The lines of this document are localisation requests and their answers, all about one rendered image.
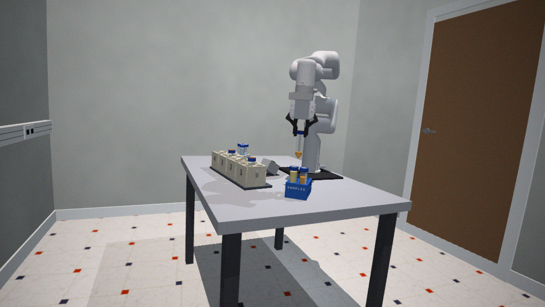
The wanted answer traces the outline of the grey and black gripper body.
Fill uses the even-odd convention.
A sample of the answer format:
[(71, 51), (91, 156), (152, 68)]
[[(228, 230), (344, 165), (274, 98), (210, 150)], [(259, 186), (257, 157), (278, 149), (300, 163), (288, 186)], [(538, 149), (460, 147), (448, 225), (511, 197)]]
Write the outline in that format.
[(316, 111), (316, 97), (312, 100), (292, 99), (289, 116), (294, 119), (313, 120)]

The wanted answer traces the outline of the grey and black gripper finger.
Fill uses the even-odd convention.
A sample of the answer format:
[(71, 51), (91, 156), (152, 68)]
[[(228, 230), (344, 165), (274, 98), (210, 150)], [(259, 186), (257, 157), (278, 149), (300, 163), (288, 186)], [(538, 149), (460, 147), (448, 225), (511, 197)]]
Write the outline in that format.
[(288, 113), (286, 119), (293, 125), (293, 134), (294, 134), (294, 137), (297, 136), (296, 131), (297, 131), (297, 129), (298, 129), (298, 127), (297, 127), (298, 119), (292, 120), (292, 119), (290, 118), (290, 116), (289, 116), (289, 113)]
[(314, 114), (313, 121), (310, 122), (310, 120), (305, 120), (305, 128), (304, 128), (304, 135), (303, 135), (304, 138), (306, 138), (306, 136), (308, 135), (309, 127), (316, 122), (318, 122), (316, 114)]

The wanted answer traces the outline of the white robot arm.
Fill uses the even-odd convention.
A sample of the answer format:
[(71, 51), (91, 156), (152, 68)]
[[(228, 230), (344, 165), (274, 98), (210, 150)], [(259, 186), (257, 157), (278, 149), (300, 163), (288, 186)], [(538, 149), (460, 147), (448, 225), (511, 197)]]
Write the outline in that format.
[(335, 97), (326, 97), (327, 88), (320, 79), (334, 80), (339, 73), (337, 52), (314, 52), (309, 57), (294, 61), (289, 69), (296, 87), (295, 92), (289, 92), (288, 98), (313, 101), (315, 95), (316, 113), (328, 115), (317, 115), (318, 122), (309, 127), (308, 135), (304, 138), (301, 167), (309, 168), (308, 173), (320, 173), (320, 168), (326, 168), (319, 164), (321, 140), (317, 133), (333, 134), (336, 128), (338, 101)]

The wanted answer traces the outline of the beige bucket adapter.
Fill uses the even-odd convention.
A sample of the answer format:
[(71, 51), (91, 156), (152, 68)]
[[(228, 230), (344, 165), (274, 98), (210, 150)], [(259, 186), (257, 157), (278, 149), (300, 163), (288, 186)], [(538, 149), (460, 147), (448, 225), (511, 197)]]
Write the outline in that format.
[(223, 173), (224, 175), (227, 175), (227, 158), (244, 158), (244, 157), (238, 154), (235, 154), (234, 156), (229, 156), (229, 154), (220, 154), (218, 171), (220, 173)]
[(227, 158), (227, 177), (236, 181), (236, 166), (239, 162), (248, 162), (248, 158)]
[(236, 167), (236, 182), (244, 187), (265, 186), (267, 166), (255, 162), (239, 162)]
[(229, 154), (228, 151), (212, 151), (212, 167), (218, 170), (219, 155)]

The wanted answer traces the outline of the blue tube rack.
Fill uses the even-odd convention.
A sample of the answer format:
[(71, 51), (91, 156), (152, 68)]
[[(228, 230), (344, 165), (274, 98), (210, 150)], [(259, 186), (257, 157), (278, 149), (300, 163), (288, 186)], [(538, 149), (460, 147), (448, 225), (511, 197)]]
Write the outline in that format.
[(306, 184), (299, 183), (299, 177), (297, 176), (297, 182), (291, 183), (289, 180), (285, 183), (285, 196), (286, 198), (307, 200), (311, 193), (312, 178), (307, 178)]

